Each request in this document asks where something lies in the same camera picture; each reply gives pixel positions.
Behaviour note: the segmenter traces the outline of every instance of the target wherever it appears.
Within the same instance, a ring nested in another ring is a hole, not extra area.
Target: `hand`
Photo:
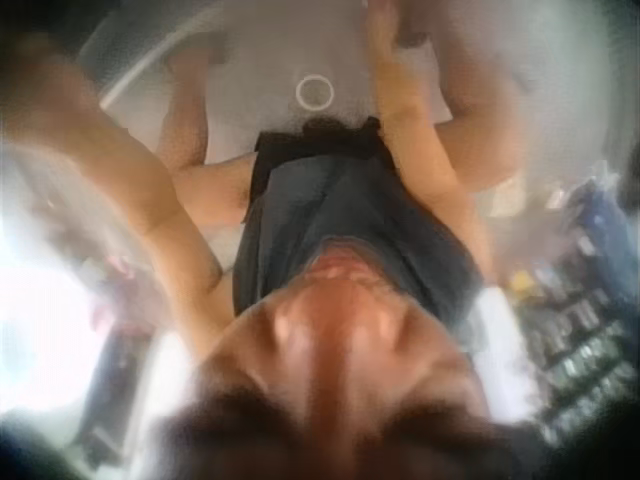
[[[372,55],[393,55],[399,23],[397,0],[369,0],[367,36]]]
[[[101,112],[80,68],[44,35],[20,39],[7,59],[0,87],[3,137],[27,147],[56,148],[69,132]]]

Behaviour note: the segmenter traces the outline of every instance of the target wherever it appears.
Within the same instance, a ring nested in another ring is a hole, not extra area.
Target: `lips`
[[[354,247],[329,246],[307,268],[307,273],[329,277],[353,276],[383,278],[382,272],[365,259]]]

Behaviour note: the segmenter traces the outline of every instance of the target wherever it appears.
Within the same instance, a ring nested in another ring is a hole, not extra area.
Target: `leg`
[[[211,47],[198,43],[169,59],[174,91],[157,153],[171,172],[180,202],[197,225],[238,225],[249,203],[255,154],[204,165],[208,145],[205,93],[211,60]]]
[[[452,9],[462,6],[460,2],[401,3],[414,4],[408,10],[414,37],[420,32],[415,20],[420,17],[432,33],[442,93],[453,114],[453,120],[436,130],[460,180],[470,191],[480,191],[508,179],[521,166],[525,147],[514,82],[497,62],[482,61],[465,47],[452,18]],[[474,23],[490,31],[479,6],[465,2],[466,15],[473,8],[477,9],[471,12]]]

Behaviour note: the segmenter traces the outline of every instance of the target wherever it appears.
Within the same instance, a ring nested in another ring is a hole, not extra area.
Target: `drain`
[[[320,112],[333,102],[335,92],[327,77],[307,75],[296,87],[296,99],[302,108],[310,112]]]

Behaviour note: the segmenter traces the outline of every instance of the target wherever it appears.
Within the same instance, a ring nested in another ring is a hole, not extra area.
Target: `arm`
[[[473,200],[433,126],[420,84],[394,57],[397,12],[390,0],[370,1],[369,54],[382,134],[407,191],[469,249],[485,276],[492,258]]]
[[[56,83],[86,87],[75,66],[59,58],[52,63],[50,57],[33,62],[38,62],[39,69],[30,73],[45,80],[34,82],[36,88],[25,78],[19,87],[24,94],[8,98],[28,101],[3,103],[3,134],[9,140],[62,154],[111,201],[149,252],[180,332],[196,355],[204,358],[226,326],[224,321],[216,322],[226,317],[217,315],[212,301],[222,272],[178,202],[166,168],[100,111],[97,100],[95,108],[87,108],[76,103],[75,96],[64,98],[80,88],[63,92]]]

